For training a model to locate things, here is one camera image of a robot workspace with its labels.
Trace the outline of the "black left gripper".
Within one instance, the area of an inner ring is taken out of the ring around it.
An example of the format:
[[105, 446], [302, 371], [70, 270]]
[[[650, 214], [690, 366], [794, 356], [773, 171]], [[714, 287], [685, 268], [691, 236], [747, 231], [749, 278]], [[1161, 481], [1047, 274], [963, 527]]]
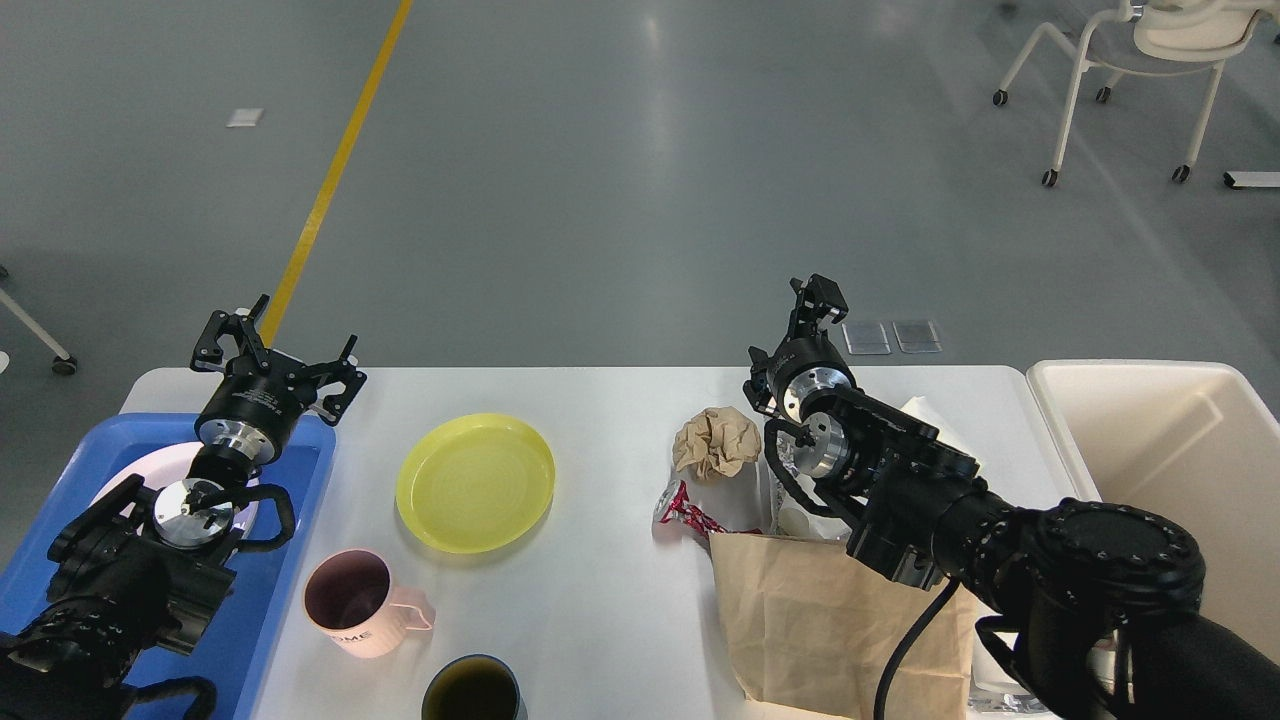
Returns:
[[270, 304], [262, 293], [243, 313], [215, 310], [196, 341], [189, 369], [219, 372], [218, 389], [198, 415], [195, 432], [206, 446], [223, 446], [253, 465], [274, 462], [310, 410], [337, 427], [367, 375], [353, 360], [358, 336], [351, 334], [338, 357], [305, 364], [268, 350], [256, 322]]

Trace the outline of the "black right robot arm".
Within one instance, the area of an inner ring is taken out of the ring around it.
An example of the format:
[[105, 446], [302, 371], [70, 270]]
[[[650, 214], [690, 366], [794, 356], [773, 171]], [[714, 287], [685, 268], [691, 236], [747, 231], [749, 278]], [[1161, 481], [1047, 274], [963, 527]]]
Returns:
[[1130, 505], [1064, 498], [1021, 509], [938, 430], [869, 396], [827, 325], [849, 307], [823, 275], [791, 279], [785, 337], [750, 348], [742, 391], [765, 416], [772, 474], [805, 511], [850, 528], [847, 555], [941, 597], [910, 626], [877, 685], [874, 717], [908, 651], [957, 589], [992, 615], [986, 651], [1064, 719], [1275, 719], [1277, 665], [1201, 614], [1194, 537]]

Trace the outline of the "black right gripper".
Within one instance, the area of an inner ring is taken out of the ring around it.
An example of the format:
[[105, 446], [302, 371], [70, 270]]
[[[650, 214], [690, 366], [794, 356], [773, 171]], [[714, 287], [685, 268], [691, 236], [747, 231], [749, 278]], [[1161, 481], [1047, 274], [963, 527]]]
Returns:
[[788, 316], [788, 340], [768, 354], [751, 346], [750, 375], [742, 384], [748, 404], [765, 416], [800, 419], [803, 404], [818, 391], [858, 387], [849, 365], [827, 340], [828, 325], [849, 314], [838, 284], [820, 274], [791, 278], [795, 305]]

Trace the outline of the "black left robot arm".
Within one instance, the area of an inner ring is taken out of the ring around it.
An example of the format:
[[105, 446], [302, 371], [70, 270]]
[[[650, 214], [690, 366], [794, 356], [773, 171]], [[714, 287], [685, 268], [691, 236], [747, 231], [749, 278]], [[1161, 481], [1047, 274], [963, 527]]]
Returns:
[[5, 719], [123, 719], [175, 697], [189, 698], [187, 719], [212, 716], [218, 689], [205, 676], [125, 679], [146, 650], [195, 651], [232, 593], [232, 559], [294, 537], [291, 493], [261, 471], [306, 413], [337, 425], [366, 380], [355, 337], [328, 363], [268, 347], [256, 323], [269, 301], [216, 310], [196, 342], [192, 370], [221, 383], [195, 420], [200, 447], [186, 475], [152, 489], [129, 474], [54, 537], [47, 607], [3, 635]]

